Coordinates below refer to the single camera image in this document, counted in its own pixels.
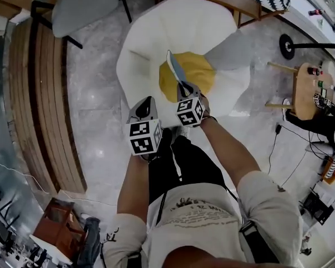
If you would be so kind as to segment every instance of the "gray floor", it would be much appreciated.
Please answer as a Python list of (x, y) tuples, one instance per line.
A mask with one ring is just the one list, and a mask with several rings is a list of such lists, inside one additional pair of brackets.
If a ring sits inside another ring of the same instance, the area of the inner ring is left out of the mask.
[[(133, 17), (153, 4), (154, 0), (128, 0)], [(120, 5), (108, 17), (75, 34), (84, 45), (82, 50), (72, 45), (69, 45), (68, 50), (71, 120), (88, 183), (86, 195), (70, 195), (105, 203), (76, 200), (78, 211), (102, 220), (102, 232), (110, 216), (116, 212), (115, 205), (130, 155), (122, 133), (128, 108), (116, 76), (116, 61), (127, 28), (128, 20)], [(267, 109), (264, 104), (270, 100), (281, 102), (283, 98), (291, 97), (293, 80), (290, 74), (267, 66), (267, 62), (289, 66), (297, 66), (306, 61), (319, 64), (327, 56), (321, 50), (297, 50), (292, 61), (284, 60), (278, 46), (282, 33), (289, 34), (295, 42), (309, 41), (275, 18), (248, 25), (243, 28), (243, 32), (253, 37), (255, 54), (251, 64), (251, 84), (235, 106), (234, 115), (237, 117), (225, 116), (219, 118), (219, 122), (251, 151), (261, 169), (268, 172), (274, 130), (277, 123), (283, 123), (283, 119), (281, 110)], [(307, 132), (289, 123), (283, 125), (308, 138)], [(201, 129), (192, 129), (190, 137), (194, 144), (218, 163)], [(321, 161), (311, 153), (305, 153), (307, 144), (305, 140), (283, 128), (271, 157), (270, 175), (297, 199), (302, 198), (319, 178), (317, 173)], [(285, 183), (294, 170), (292, 177)], [(227, 175), (226, 183), (234, 188)]]

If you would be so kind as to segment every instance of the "yellow cloth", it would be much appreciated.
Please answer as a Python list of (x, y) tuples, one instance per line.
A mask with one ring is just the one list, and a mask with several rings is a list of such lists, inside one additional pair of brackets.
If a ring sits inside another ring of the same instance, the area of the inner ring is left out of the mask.
[[(174, 54), (174, 57), (184, 69), (187, 81), (196, 84), (201, 92), (206, 95), (213, 86), (215, 71), (204, 56), (188, 51), (182, 54)], [(178, 82), (167, 62), (160, 65), (159, 86), (168, 101), (178, 102)]]

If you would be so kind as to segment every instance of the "dark clothing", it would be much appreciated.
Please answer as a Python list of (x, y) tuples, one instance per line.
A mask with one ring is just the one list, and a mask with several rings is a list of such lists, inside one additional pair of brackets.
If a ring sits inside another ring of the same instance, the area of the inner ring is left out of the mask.
[(98, 218), (89, 217), (85, 221), (84, 230), (88, 230), (81, 253), (79, 254), (76, 268), (92, 268), (100, 251)]
[[(149, 204), (168, 190), (181, 185), (211, 183), (226, 188), (221, 170), (206, 153), (184, 136), (178, 136), (170, 147), (169, 131), (164, 129), (158, 157), (149, 163)], [(173, 153), (181, 169), (181, 181)]]
[(328, 139), (330, 145), (335, 147), (335, 141), (334, 141), (335, 107), (334, 106), (331, 108), (330, 113), (333, 116), (322, 115), (322, 116), (317, 116), (311, 120), (300, 120), (297, 116), (290, 114), (290, 110), (288, 109), (285, 112), (285, 117), (290, 123), (300, 127), (301, 129), (325, 136)]

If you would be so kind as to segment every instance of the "white cable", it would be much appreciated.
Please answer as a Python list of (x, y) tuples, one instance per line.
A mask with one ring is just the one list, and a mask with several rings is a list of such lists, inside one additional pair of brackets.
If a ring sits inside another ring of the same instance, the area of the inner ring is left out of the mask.
[[(36, 178), (35, 178), (34, 176), (27, 175), (27, 174), (23, 174), (22, 172), (19, 172), (18, 170), (15, 170), (15, 169), (11, 169), (11, 168), (9, 168), (9, 167), (7, 167), (7, 166), (1, 164), (1, 163), (0, 163), (0, 166), (1, 166), (1, 167), (4, 167), (5, 169), (7, 169), (7, 170), (9, 170), (9, 171), (14, 171), (14, 172), (16, 172), (16, 173), (18, 173), (18, 174), (20, 174), (20, 175), (22, 175), (22, 176), (30, 176), (30, 177), (32, 177), (32, 178), (35, 180), (35, 182), (39, 185), (40, 189), (41, 189), (45, 194), (50, 194), (50, 193), (46, 192), (46, 191), (41, 187), (41, 185), (39, 184), (39, 182), (36, 180)], [(103, 202), (100, 202), (100, 201), (98, 201), (98, 200), (72, 198), (72, 197), (70, 197), (65, 191), (62, 190), (62, 192), (63, 192), (68, 198), (70, 198), (71, 200), (84, 200), (84, 201), (86, 201), (86, 202), (100, 203), (100, 204), (108, 205), (108, 206), (110, 206), (110, 207), (116, 207), (116, 205), (114, 205), (114, 204), (103, 203)]]
[(23, 173), (21, 173), (21, 172), (15, 170), (15, 169), (11, 169), (11, 168), (9, 168), (9, 167), (3, 165), (3, 164), (1, 164), (1, 163), (0, 163), (0, 166), (1, 166), (1, 167), (4, 167), (5, 169), (7, 169), (7, 170), (9, 170), (9, 171), (14, 171), (14, 172), (16, 172), (16, 173), (18, 173), (18, 174), (20, 174), (20, 175), (22, 175), (22, 176), (30, 176), (30, 177), (32, 177), (32, 178), (35, 180), (36, 184), (39, 185), (40, 189), (41, 189), (45, 194), (50, 194), (50, 193), (46, 192), (46, 191), (41, 187), (41, 185), (39, 184), (39, 182), (36, 180), (36, 178), (35, 178), (34, 176), (27, 175), (27, 174), (23, 174)]
[(72, 198), (72, 197), (70, 197), (64, 190), (62, 190), (62, 192), (63, 192), (68, 198), (70, 198), (70, 199), (72, 199), (72, 200), (84, 200), (84, 201), (86, 201), (86, 202), (101, 203), (101, 204), (108, 205), (108, 206), (110, 206), (110, 207), (116, 207), (115, 204), (103, 203), (103, 202), (100, 202), (100, 201), (98, 201), (98, 200)]

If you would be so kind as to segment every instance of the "shirt sleeve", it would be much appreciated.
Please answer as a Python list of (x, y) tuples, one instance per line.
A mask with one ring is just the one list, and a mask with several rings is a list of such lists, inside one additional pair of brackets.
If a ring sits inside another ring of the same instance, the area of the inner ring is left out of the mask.
[(302, 245), (303, 220), (297, 202), (265, 173), (253, 171), (238, 184), (238, 196), (281, 264), (294, 265)]
[(103, 246), (107, 268), (125, 268), (128, 257), (140, 253), (146, 239), (146, 224), (132, 214), (116, 214), (108, 226)]

